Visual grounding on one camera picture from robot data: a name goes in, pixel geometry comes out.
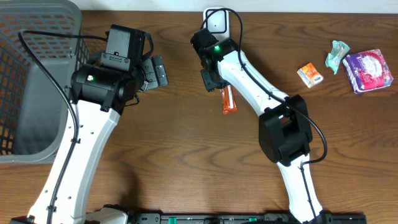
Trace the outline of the red snack bar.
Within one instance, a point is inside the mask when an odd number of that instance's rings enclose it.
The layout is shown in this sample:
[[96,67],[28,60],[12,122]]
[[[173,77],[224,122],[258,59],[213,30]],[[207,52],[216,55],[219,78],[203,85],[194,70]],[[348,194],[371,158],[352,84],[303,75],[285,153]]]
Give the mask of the red snack bar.
[[227,85],[226,87],[221,89],[220,92],[221,92],[221,99],[223,105],[222,109],[223,114],[237,112],[238,107],[236,106],[236,102],[234,99],[233,87],[231,85]]

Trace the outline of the orange snack packet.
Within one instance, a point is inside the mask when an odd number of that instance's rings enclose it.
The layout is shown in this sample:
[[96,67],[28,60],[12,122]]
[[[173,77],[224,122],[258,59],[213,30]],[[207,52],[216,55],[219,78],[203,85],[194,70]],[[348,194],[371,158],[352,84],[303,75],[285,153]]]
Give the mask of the orange snack packet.
[[324,77],[316,70],[312,63],[308,63],[297,70],[299,77],[308,88],[320,84]]

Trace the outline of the teal wrapper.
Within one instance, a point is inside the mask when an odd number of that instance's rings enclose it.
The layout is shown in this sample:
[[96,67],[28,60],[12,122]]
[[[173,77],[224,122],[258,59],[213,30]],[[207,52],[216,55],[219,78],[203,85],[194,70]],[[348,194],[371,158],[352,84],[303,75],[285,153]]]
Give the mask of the teal wrapper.
[[343,60],[345,55],[349,52],[350,47],[340,40],[332,41],[332,50],[325,59],[326,67],[333,70],[333,74],[336,75],[340,62]]

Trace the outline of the purple snack packet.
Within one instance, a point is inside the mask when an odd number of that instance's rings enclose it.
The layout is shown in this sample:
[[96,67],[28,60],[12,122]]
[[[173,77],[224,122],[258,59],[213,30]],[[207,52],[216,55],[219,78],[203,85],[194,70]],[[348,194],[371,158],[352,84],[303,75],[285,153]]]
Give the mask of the purple snack packet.
[[379,49],[349,54],[342,62],[355,94],[388,87],[394,80]]

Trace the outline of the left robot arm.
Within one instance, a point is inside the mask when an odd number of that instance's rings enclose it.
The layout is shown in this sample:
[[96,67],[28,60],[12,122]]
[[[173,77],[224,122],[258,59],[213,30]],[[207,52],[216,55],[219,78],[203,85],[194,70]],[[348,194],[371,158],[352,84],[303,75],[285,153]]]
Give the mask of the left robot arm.
[[112,25],[106,50],[74,71],[69,91],[59,93],[68,108],[65,131],[48,179],[28,214],[13,223],[133,223],[134,214],[118,205],[86,211],[93,177],[124,108],[139,93],[166,86],[162,57],[145,51],[148,32]]

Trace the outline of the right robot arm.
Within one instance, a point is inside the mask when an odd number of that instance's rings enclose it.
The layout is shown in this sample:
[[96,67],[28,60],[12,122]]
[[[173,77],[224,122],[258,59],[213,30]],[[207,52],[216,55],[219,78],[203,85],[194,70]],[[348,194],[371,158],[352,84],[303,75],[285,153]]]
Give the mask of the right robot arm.
[[266,157],[277,164],[289,198],[289,211],[300,223],[314,223],[323,210],[310,173],[313,139],[304,99],[278,90],[248,61],[239,45],[219,41],[206,28],[190,40],[198,54],[208,91],[230,84],[259,117],[259,144]]

